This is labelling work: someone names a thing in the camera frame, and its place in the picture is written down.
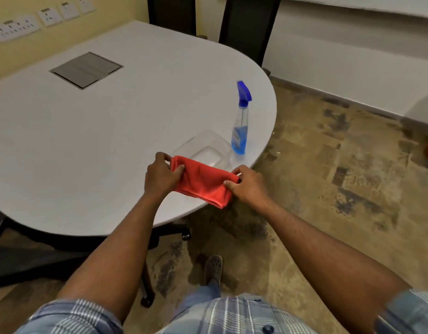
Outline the person's left hand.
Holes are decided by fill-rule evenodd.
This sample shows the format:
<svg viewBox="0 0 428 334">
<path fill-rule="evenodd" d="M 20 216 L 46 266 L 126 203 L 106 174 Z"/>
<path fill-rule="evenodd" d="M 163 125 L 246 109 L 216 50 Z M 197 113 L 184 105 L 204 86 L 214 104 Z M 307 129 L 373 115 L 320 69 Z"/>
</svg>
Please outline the person's left hand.
<svg viewBox="0 0 428 334">
<path fill-rule="evenodd" d="M 171 181 L 170 163 L 172 157 L 157 152 L 155 161 L 147 168 L 144 181 L 144 195 L 161 203 L 174 190 L 179 181 Z"/>
</svg>

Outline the blue jeans leg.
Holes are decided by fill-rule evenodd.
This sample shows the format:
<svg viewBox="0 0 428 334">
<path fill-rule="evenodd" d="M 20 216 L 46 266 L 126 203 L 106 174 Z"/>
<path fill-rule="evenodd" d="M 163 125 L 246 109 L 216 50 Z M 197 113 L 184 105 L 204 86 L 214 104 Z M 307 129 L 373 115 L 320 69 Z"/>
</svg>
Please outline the blue jeans leg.
<svg viewBox="0 0 428 334">
<path fill-rule="evenodd" d="M 200 304 L 210 302 L 214 299 L 221 297 L 221 289 L 218 282 L 215 279 L 212 279 L 207 285 L 198 287 L 194 292 L 186 295 L 182 302 L 178 305 L 174 316 L 179 313 L 189 309 L 190 307 Z"/>
</svg>

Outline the grey clog shoe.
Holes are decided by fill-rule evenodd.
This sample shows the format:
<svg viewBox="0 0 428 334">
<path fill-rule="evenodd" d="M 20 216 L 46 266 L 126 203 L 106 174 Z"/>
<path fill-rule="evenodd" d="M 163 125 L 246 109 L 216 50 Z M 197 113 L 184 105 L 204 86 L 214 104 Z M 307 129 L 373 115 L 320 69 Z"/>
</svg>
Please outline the grey clog shoe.
<svg viewBox="0 0 428 334">
<path fill-rule="evenodd" d="M 222 277 L 223 260 L 220 255 L 214 255 L 208 258 L 204 268 L 205 285 L 215 282 L 220 287 Z"/>
</svg>

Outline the clear plastic container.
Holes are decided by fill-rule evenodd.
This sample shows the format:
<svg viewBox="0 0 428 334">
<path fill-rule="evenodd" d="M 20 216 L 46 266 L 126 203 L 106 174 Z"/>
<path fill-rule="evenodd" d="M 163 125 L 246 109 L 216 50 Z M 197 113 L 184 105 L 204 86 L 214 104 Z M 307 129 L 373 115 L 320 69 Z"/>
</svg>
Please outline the clear plastic container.
<svg viewBox="0 0 428 334">
<path fill-rule="evenodd" d="M 227 170 L 230 167 L 231 154 L 232 148 L 227 140 L 212 130 L 204 130 L 179 146 L 171 156 L 182 156 L 210 167 Z"/>
</svg>

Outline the plaid shirt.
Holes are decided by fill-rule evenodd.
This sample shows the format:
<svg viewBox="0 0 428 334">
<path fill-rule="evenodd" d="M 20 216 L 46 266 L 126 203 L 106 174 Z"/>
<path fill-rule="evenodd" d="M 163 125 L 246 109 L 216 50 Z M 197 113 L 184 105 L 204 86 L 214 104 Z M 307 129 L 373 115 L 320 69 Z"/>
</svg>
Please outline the plaid shirt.
<svg viewBox="0 0 428 334">
<path fill-rule="evenodd" d="M 83 299 L 41 306 L 14 334 L 125 334 L 108 310 Z M 155 334 L 318 334 L 300 318 L 241 294 L 179 312 Z M 428 334 L 428 292 L 409 289 L 378 314 L 373 334 Z"/>
</svg>

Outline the black office chair with castors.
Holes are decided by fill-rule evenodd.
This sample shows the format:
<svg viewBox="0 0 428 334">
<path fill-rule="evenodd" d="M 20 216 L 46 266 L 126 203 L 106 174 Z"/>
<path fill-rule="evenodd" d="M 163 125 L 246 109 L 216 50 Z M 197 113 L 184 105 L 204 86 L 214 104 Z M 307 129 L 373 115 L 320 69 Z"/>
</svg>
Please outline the black office chair with castors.
<svg viewBox="0 0 428 334">
<path fill-rule="evenodd" d="M 29 240 L 53 249 L 0 246 L 0 287 L 40 277 L 65 279 L 88 258 L 115 229 L 116 224 L 102 226 L 96 221 L 96 230 L 89 228 L 93 218 L 80 217 L 64 209 L 47 209 L 40 213 L 41 221 L 14 220 L 0 210 L 0 238 L 5 230 L 14 230 Z"/>
</svg>

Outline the person's left forearm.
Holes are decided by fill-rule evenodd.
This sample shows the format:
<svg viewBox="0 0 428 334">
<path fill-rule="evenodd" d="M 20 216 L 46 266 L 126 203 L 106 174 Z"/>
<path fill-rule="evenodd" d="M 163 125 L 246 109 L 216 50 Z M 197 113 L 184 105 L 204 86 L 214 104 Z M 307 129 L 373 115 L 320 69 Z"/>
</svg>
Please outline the person's left forearm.
<svg viewBox="0 0 428 334">
<path fill-rule="evenodd" d="M 157 210 L 165 194 L 144 193 L 58 293 L 102 306 L 124 323 L 136 299 Z"/>
</svg>

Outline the wide white wall socket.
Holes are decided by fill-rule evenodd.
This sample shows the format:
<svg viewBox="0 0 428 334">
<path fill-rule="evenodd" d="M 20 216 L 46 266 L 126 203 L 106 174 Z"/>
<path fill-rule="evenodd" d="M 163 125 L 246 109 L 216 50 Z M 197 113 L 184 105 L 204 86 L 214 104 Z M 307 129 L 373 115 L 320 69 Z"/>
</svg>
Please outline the wide white wall socket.
<svg viewBox="0 0 428 334">
<path fill-rule="evenodd" d="M 0 42 L 5 43 L 40 30 L 39 23 L 33 15 L 22 15 L 0 22 Z"/>
</svg>

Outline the person's right forearm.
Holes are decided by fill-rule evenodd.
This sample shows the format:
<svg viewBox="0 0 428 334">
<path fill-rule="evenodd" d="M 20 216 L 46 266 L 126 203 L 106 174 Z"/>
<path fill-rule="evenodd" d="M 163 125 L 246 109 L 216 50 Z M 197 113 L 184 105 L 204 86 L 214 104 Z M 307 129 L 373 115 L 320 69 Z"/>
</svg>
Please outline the person's right forearm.
<svg viewBox="0 0 428 334">
<path fill-rule="evenodd" d="M 352 334 L 372 334 L 384 306 L 411 289 L 373 258 L 317 229 L 271 199 L 249 202 L 276 232 L 302 275 Z"/>
</svg>

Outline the red microfibre cloth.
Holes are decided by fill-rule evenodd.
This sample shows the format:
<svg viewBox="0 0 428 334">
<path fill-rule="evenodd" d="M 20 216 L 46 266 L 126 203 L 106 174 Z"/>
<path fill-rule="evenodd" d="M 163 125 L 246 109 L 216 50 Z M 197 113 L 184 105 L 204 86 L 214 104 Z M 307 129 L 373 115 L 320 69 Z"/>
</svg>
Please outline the red microfibre cloth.
<svg viewBox="0 0 428 334">
<path fill-rule="evenodd" d="M 238 175 L 186 157 L 172 157 L 171 170 L 176 170 L 180 165 L 184 165 L 185 169 L 174 188 L 175 192 L 201 199 L 219 209 L 229 204 L 232 193 L 223 183 L 228 180 L 238 184 L 240 182 Z"/>
</svg>

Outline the blue spray bottle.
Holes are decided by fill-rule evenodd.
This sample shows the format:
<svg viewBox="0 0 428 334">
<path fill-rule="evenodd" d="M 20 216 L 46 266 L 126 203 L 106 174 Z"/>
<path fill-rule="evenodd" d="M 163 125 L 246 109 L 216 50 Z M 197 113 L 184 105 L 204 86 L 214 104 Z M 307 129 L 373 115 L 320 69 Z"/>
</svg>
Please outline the blue spray bottle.
<svg viewBox="0 0 428 334">
<path fill-rule="evenodd" d="M 248 135 L 249 103 L 252 100 L 248 87 L 242 80 L 237 81 L 239 94 L 238 111 L 233 123 L 231 147 L 238 155 L 244 155 Z"/>
</svg>

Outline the person's right hand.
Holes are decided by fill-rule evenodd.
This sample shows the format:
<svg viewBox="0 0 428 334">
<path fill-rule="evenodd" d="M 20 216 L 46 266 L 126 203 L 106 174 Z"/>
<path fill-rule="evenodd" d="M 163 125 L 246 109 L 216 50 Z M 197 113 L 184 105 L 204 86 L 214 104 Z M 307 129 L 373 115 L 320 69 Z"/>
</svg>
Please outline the person's right hand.
<svg viewBox="0 0 428 334">
<path fill-rule="evenodd" d="M 238 191 L 231 192 L 241 202 L 257 212 L 267 210 L 274 205 L 261 173 L 240 165 L 233 170 L 233 174 L 239 178 L 240 188 Z"/>
</svg>

